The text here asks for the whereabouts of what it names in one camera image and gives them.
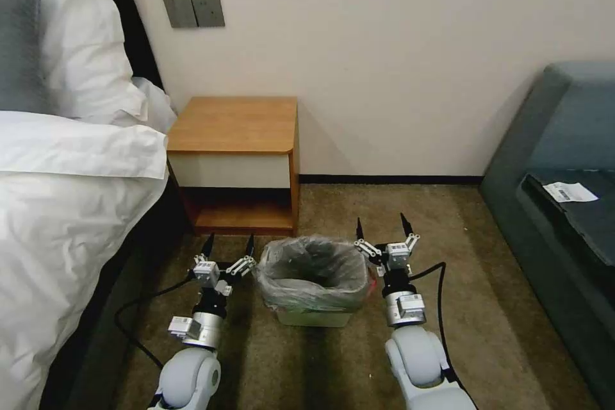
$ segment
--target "gray pillow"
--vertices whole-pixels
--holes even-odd
[[[40,70],[40,0],[0,0],[0,110],[50,113]]]

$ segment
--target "paper receipt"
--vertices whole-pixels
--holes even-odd
[[[563,202],[593,202],[598,200],[590,190],[581,183],[551,183],[543,186],[557,203]]]

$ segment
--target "light switch panel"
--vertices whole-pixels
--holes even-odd
[[[198,27],[224,27],[220,0],[192,0]]]
[[[168,20],[171,27],[177,28],[195,28],[197,19],[192,8],[192,0],[163,0],[167,9]]]

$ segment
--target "wooden nightstand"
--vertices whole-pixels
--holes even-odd
[[[167,152],[197,232],[296,234],[296,98],[194,97]]]

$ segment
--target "barcode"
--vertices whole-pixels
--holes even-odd
[[[563,189],[558,189],[557,191],[558,191],[558,192],[562,195],[562,197],[564,197],[566,200],[570,200],[570,197],[568,197],[568,194],[567,194],[567,193],[566,193]]]

